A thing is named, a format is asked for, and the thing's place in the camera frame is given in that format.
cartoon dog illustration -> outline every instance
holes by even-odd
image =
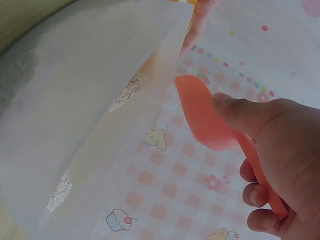
[[[205,240],[239,240],[238,233],[227,231],[225,228],[220,228],[216,233],[208,236]]]
[[[166,130],[168,130],[166,122],[161,119],[155,119],[154,125],[145,134],[142,142],[146,146],[156,146],[159,150],[166,150],[167,142],[164,133]]]

pink checkered tablecloth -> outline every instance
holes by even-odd
[[[194,46],[177,68],[192,74],[212,93],[267,101],[275,94],[219,56]],[[271,240],[252,232],[246,221],[253,210],[242,200],[239,147],[218,152],[193,137],[175,85],[108,201],[94,240]]]

hand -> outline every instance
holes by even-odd
[[[221,0],[198,0],[195,7],[194,18],[190,31],[185,36],[180,56],[183,56],[197,42],[198,38],[205,31],[208,17]]]
[[[272,188],[289,210],[279,221],[268,209],[253,211],[249,228],[282,240],[320,239],[320,110],[287,99],[257,103],[224,93],[212,96],[217,114],[231,127],[256,142],[260,164]],[[248,182],[243,200],[253,207],[268,201],[244,160],[240,175]]]

finger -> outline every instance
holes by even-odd
[[[249,229],[279,236],[280,221],[270,209],[257,209],[247,219]]]
[[[261,208],[268,202],[268,191],[257,182],[251,183],[244,188],[242,199],[249,206]]]
[[[252,102],[235,99],[222,92],[212,95],[216,113],[229,126],[258,140],[259,133],[280,115],[301,106],[288,99]]]
[[[205,30],[208,17],[213,9],[215,9],[221,0],[199,0],[195,10],[191,28],[185,36],[180,56],[183,56],[193,46],[201,33]]]
[[[249,183],[258,181],[247,159],[243,161],[240,167],[240,176]]]

fingernail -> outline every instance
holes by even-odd
[[[231,97],[228,94],[225,94],[223,92],[216,92],[211,96],[211,100],[214,105],[220,105],[224,100],[230,98]]]
[[[271,231],[275,228],[277,222],[277,217],[276,216],[267,216],[265,218],[262,218],[260,224],[261,227],[263,227],[265,230]]]
[[[250,202],[254,205],[257,205],[257,196],[258,196],[259,190],[255,187],[249,194]]]

